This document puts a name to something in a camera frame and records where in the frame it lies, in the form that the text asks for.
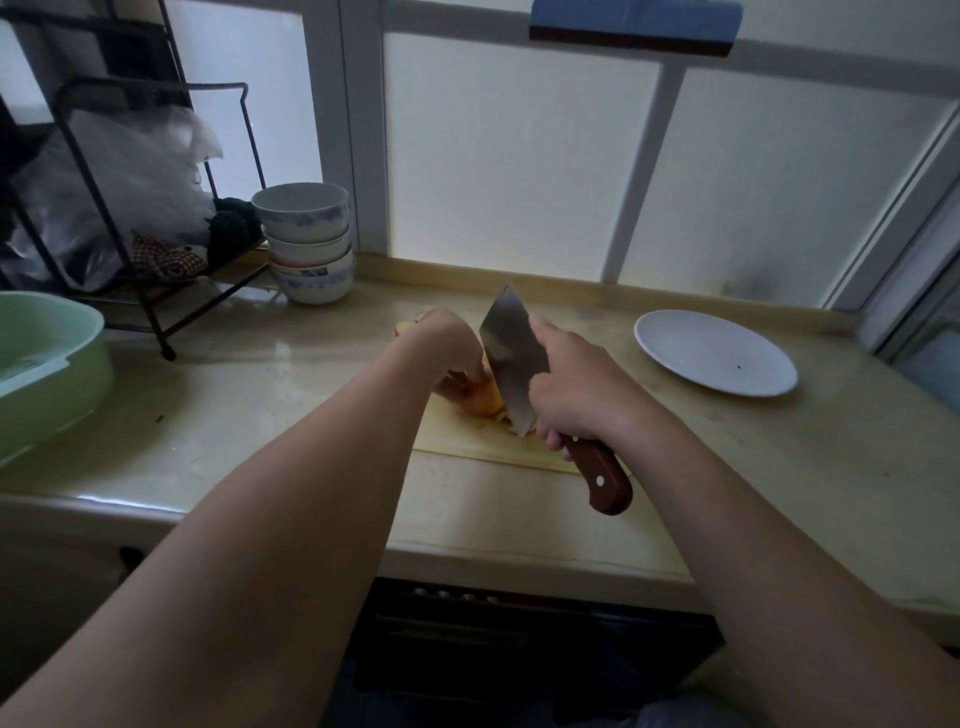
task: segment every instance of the dish rack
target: dish rack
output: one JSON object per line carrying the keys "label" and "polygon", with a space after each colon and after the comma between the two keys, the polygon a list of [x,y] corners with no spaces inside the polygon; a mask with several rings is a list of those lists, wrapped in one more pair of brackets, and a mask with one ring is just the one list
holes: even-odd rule
{"label": "dish rack", "polygon": [[[162,105],[169,105],[171,102],[180,102],[180,105],[187,106],[192,109],[192,103],[190,102],[189,96],[190,92],[240,90],[240,110],[243,113],[244,124],[247,127],[247,135],[250,139],[251,150],[253,152],[253,161],[256,164],[256,173],[260,181],[260,187],[265,188],[266,182],[264,181],[263,177],[263,168],[260,164],[260,156],[256,149],[256,139],[253,135],[250,116],[247,112],[247,94],[249,92],[248,85],[245,83],[187,83],[183,78],[180,54],[177,51],[177,44],[171,29],[170,17],[167,13],[166,4],[164,0],[157,0],[157,2],[163,18],[162,26],[153,23],[119,20],[112,8],[112,3],[108,3],[110,18],[80,18],[67,15],[58,15],[49,12],[25,11],[19,8],[0,6],[0,19],[7,20],[13,24],[22,23],[37,27],[65,28],[72,31],[87,31],[90,33],[101,34],[104,32],[109,32],[112,34],[118,34],[120,36],[143,37],[145,35],[149,35],[153,37],[160,37],[166,43],[166,47],[168,48],[170,56],[172,57],[173,67],[175,69],[175,80],[76,77],[63,83],[54,94],[53,100],[48,101],[47,103],[50,114],[53,118],[53,122],[56,128],[63,135],[63,139],[66,142],[71,156],[77,164],[77,168],[80,171],[81,177],[83,178],[87,190],[90,193],[90,197],[92,198],[97,211],[103,219],[104,228],[107,232],[110,244],[115,248],[117,254],[120,256],[120,260],[122,262],[122,269],[120,273],[118,273],[108,285],[93,294],[80,292],[70,287],[60,272],[57,262],[54,260],[46,244],[43,242],[43,239],[39,234],[39,230],[31,220],[26,207],[23,205],[22,201],[11,185],[11,175],[16,171],[16,169],[19,168],[19,166],[22,166],[26,160],[20,159],[11,161],[6,158],[0,159],[0,205],[8,206],[12,210],[13,215],[19,221],[24,232],[30,237],[32,243],[36,247],[36,251],[40,259],[43,261],[44,266],[49,271],[51,280],[53,282],[53,288],[47,292],[55,293],[81,303],[89,303],[94,305],[97,303],[114,303],[124,306],[137,306],[142,308],[147,320],[146,324],[129,324],[107,319],[106,328],[151,333],[159,343],[160,353],[163,355],[163,357],[168,361],[173,361],[177,357],[177,353],[170,345],[170,337],[180,331],[182,328],[199,319],[207,311],[213,309],[219,303],[222,303],[228,299],[244,286],[250,284],[254,279],[262,275],[267,270],[268,266],[266,264],[258,266],[255,270],[246,274],[231,287],[181,316],[173,324],[170,324],[167,327],[162,326],[157,317],[158,305],[172,296],[175,296],[180,291],[192,286],[199,278],[208,277],[216,273],[224,266],[229,265],[240,255],[252,248],[257,247],[262,240],[254,240],[246,247],[237,249],[226,259],[219,260],[215,265],[208,266],[203,272],[200,273],[199,276],[193,279],[161,282],[152,279],[147,280],[142,275],[138,275],[135,266],[132,263],[130,253],[127,250],[127,247],[124,245],[123,236],[121,235],[120,230],[117,228],[113,216],[110,214],[103,195],[97,186],[96,180],[90,171],[89,164],[84,158],[83,150],[80,148],[76,137],[70,131],[70,127],[67,124],[72,95],[79,88],[115,88],[123,91],[128,99],[136,98],[138,100],[146,100],[147,104],[151,106],[157,106],[156,100],[160,99],[166,101],[166,104]],[[13,140],[16,140],[21,136],[20,130],[16,123],[12,120],[2,96],[0,96],[0,136]],[[210,184],[210,190],[213,193],[213,197],[214,199],[219,199],[209,163],[204,163],[204,169],[207,180]],[[4,276],[2,271],[0,271],[0,288],[13,290],[12,283],[6,276]],[[115,294],[117,293],[118,289],[121,288],[131,289],[134,293],[133,299],[117,298]]]}

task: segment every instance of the person's left hand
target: person's left hand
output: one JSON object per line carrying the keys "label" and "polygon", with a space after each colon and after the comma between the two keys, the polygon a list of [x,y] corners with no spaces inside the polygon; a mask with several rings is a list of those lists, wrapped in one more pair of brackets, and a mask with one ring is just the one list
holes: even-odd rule
{"label": "person's left hand", "polygon": [[466,321],[446,308],[434,308],[400,335],[417,337],[439,372],[433,391],[454,402],[464,399],[471,383],[491,378],[483,365],[483,346]]}

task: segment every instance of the plastic basin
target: plastic basin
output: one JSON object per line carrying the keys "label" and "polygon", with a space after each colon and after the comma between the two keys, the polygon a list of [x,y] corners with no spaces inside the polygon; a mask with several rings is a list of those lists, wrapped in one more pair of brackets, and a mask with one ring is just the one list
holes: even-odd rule
{"label": "plastic basin", "polygon": [[0,465],[103,401],[113,383],[103,329],[88,305],[0,292]]}

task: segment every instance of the kitchen counter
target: kitchen counter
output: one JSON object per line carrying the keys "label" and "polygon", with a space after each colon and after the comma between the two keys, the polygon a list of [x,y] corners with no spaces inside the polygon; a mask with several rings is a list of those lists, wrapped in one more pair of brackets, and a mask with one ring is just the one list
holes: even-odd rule
{"label": "kitchen counter", "polygon": [[[478,327],[503,280],[382,259],[361,271],[346,299],[323,308],[246,289],[171,340],[173,363],[152,337],[109,332],[117,379],[108,400],[0,469],[0,503],[113,509],[169,527],[359,372],[396,321],[444,305]],[[842,335],[850,317],[511,278],[531,310],[607,347],[840,562],[937,639],[960,644],[960,420]],[[180,295],[200,297],[203,287]],[[636,317],[658,307],[762,331],[793,358],[800,387],[748,400],[670,374],[632,333]],[[708,609],[641,490],[612,519],[587,495],[578,476],[415,451],[381,574]]]}

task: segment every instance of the stacked bowls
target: stacked bowls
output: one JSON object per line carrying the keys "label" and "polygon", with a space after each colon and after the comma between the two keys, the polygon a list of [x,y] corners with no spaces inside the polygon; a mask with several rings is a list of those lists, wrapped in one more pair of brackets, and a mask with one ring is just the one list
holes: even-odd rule
{"label": "stacked bowls", "polygon": [[270,270],[291,301],[342,299],[353,284],[350,195],[336,184],[292,182],[253,195],[270,248]]}

